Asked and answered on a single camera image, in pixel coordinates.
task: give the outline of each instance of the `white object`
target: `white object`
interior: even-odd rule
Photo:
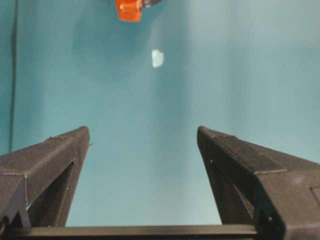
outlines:
[[[152,66],[154,68],[160,67],[165,61],[165,54],[158,49],[153,49],[151,53]]]

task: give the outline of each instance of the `small white piece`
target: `small white piece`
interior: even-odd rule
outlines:
[[[158,49],[153,49],[151,53],[152,66],[154,68],[160,67],[165,61],[165,54]]]

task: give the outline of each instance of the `red object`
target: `red object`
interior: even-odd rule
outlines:
[[[119,19],[127,22],[140,22],[142,16],[142,0],[115,0]]]

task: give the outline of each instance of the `orange object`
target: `orange object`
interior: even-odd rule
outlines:
[[[127,22],[140,22],[142,16],[142,0],[115,0],[119,19]]]

